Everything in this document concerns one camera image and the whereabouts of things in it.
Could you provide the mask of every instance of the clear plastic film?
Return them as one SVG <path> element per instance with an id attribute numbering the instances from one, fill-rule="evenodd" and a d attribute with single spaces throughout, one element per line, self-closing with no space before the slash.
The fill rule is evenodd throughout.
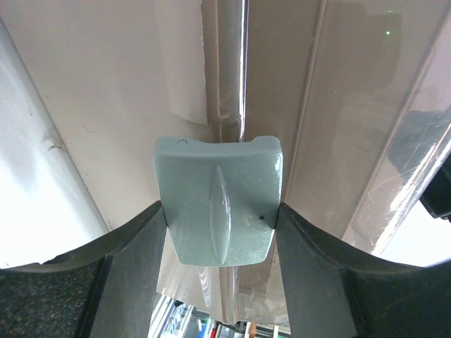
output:
<path id="1" fill-rule="evenodd" d="M 344 240 L 380 255 L 451 149 L 451 21 L 433 41 Z"/>
<path id="2" fill-rule="evenodd" d="M 181 264 L 167 234 L 157 292 L 205 310 L 224 323 L 248 320 L 288 326 L 275 241 L 262 263 L 212 268 Z"/>

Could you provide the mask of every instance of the vertical groove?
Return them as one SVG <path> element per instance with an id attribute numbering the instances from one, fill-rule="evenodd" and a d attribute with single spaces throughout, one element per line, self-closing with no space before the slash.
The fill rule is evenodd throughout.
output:
<path id="1" fill-rule="evenodd" d="M 307 71 L 307 78 L 305 80 L 305 89 L 304 89 L 304 94 L 302 96 L 301 108 L 299 111 L 299 120 L 297 122 L 295 144 L 293 145 L 293 153 L 291 156 L 290 169 L 288 172 L 288 179 L 287 179 L 287 183 L 285 185 L 285 193 L 283 196 L 284 201 L 288 200 L 288 196 L 290 194 L 290 185 L 291 185 L 291 181 L 292 181 L 293 172 L 295 170 L 297 148 L 299 146 L 299 139 L 301 137 L 302 126 L 304 124 L 305 110 L 306 110 L 307 101 L 309 98 L 310 84 L 311 84 L 311 79 L 313 77 L 313 71 L 314 71 L 314 67 L 315 67 L 316 53 L 318 51 L 319 38 L 320 38 L 320 33 L 321 33 L 321 26 L 323 24 L 324 12 L 326 10 L 326 3 L 327 3 L 327 0 L 321 0 L 321 2 L 319 4 L 318 20 L 316 21 L 313 46 L 311 48 L 311 54 L 310 54 L 310 59 L 309 59 L 309 69 Z"/>
<path id="2" fill-rule="evenodd" d="M 202 0 L 207 120 L 214 142 L 242 142 L 248 0 Z M 237 321 L 238 268 L 218 268 L 223 321 Z"/>

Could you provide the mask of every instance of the scratch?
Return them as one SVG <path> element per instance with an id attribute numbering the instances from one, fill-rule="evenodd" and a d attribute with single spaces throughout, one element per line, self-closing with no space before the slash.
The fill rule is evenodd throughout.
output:
<path id="1" fill-rule="evenodd" d="M 390 180 L 393 180 L 393 179 L 395 179 L 395 178 L 397 178 L 397 177 L 402 177 L 403 175 L 407 174 L 408 172 L 415 171 L 416 168 L 417 168 L 417 167 L 411 168 L 411 169 L 409 169 L 409 170 L 404 171 L 403 173 L 400 173 L 400 174 L 398 174 L 398 175 L 392 176 L 392 177 L 390 177 L 390 178 L 388 178 L 388 179 L 382 181 L 382 182 L 381 182 L 380 184 L 378 184 L 376 187 L 374 187 L 373 189 L 371 189 L 370 191 L 368 191 L 368 192 L 366 193 L 366 195 L 367 195 L 368 198 L 371 200 L 371 202 L 373 202 L 373 204 L 376 204 L 376 202 L 375 202 L 375 201 L 371 198 L 371 196 L 370 196 L 370 193 L 371 193 L 371 192 L 373 192 L 373 191 L 379 189 L 382 185 L 384 185 L 386 182 L 388 182 L 388 181 L 390 181 Z"/>
<path id="2" fill-rule="evenodd" d="M 82 123 L 82 126 L 86 129 L 87 132 L 90 132 L 91 134 L 95 134 L 96 133 L 96 132 L 93 132 L 93 131 L 87 129 L 86 126 L 83 123 Z"/>
<path id="3" fill-rule="evenodd" d="M 395 301 L 389 303 L 389 304 L 385 307 L 384 312 L 381 313 L 381 314 L 379 314 L 379 315 L 377 315 L 376 317 L 377 317 L 378 319 L 379 319 L 379 318 L 380 318 L 380 319 L 384 319 L 384 317 L 385 317 L 387 314 L 389 314 L 389 312 L 392 310 L 392 308 L 393 308 L 394 306 L 396 306 L 396 305 L 398 305 L 398 304 L 401 304 L 401 303 L 404 303 L 405 301 L 407 301 L 407 300 L 409 300 L 409 299 L 411 299 L 411 298 L 415 298 L 415 297 L 416 297 L 415 294 L 409 294 L 409 295 L 403 296 L 403 297 L 401 297 L 401 298 L 399 298 L 399 299 L 397 299 L 397 300 L 395 300 Z"/>
<path id="4" fill-rule="evenodd" d="M 56 145 L 55 143 L 53 143 L 53 145 L 51 145 L 51 146 L 47 149 L 47 151 L 51 151 L 52 149 L 59 149 L 59 150 L 61 150 L 61 151 L 66 152 L 66 150 L 65 150 L 62 146 L 58 146 L 58 145 Z"/>
<path id="5" fill-rule="evenodd" d="M 411 160 L 415 155 L 417 155 L 418 148 L 420 147 L 420 144 L 423 142 L 424 137 L 426 136 L 426 132 L 427 132 L 428 130 L 429 130 L 429 126 L 427 125 L 427 126 L 426 126 L 426 129 L 424 129 L 423 132 L 421 133 L 420 140 L 416 143 L 415 149 L 412 151 L 412 153 L 410 154 L 409 158 L 407 159 L 407 161 L 406 161 L 404 167 L 402 168 L 403 170 L 404 170 L 404 169 L 406 168 L 406 166 L 409 164 L 410 160 Z"/>

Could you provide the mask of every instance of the light blue plastic clip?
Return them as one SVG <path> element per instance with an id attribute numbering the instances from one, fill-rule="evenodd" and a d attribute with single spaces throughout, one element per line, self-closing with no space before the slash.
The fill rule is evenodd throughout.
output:
<path id="1" fill-rule="evenodd" d="M 276 225 L 282 167 L 280 142 L 271 136 L 224 144 L 160 138 L 154 168 L 179 261 L 262 262 Z"/>

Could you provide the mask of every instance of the dark gray plastic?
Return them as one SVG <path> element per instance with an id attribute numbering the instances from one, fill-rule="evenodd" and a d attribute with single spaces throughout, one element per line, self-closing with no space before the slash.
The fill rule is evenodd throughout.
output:
<path id="1" fill-rule="evenodd" d="M 282 166 L 280 142 L 271 136 L 227 144 L 160 138 L 155 174 L 179 261 L 262 262 L 276 224 Z"/>

